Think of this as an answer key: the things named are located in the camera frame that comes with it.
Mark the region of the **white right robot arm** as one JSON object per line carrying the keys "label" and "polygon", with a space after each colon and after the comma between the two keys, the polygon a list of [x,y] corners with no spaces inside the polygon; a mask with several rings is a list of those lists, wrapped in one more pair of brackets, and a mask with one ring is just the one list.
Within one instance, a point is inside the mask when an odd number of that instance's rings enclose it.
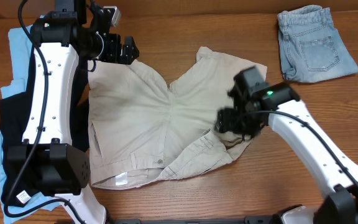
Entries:
{"label": "white right robot arm", "polygon": [[302,205],[276,213],[273,223],[358,224],[358,165],[320,128],[299,95],[286,83],[234,85],[232,108],[218,111],[215,129],[255,137],[269,126],[308,169],[324,198],[319,208]]}

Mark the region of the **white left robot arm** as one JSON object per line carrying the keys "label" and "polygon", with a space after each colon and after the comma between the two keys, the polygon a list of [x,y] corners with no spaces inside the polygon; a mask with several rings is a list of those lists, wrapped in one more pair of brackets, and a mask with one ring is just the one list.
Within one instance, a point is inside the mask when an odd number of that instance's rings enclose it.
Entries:
{"label": "white left robot arm", "polygon": [[128,65],[139,50],[132,37],[110,33],[121,14],[93,1],[57,1],[21,27],[30,48],[25,90],[0,100],[2,209],[20,218],[59,203],[73,223],[111,223],[88,182],[88,104],[80,103],[88,62]]}

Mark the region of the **beige khaki shorts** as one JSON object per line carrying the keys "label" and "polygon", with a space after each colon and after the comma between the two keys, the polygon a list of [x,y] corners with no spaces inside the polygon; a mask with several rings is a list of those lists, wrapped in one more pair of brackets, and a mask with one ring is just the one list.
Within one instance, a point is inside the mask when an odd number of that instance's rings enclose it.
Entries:
{"label": "beige khaki shorts", "polygon": [[214,130],[234,77],[254,62],[201,47],[167,83],[152,67],[98,62],[89,76],[91,185],[109,190],[180,180],[230,164],[251,138]]}

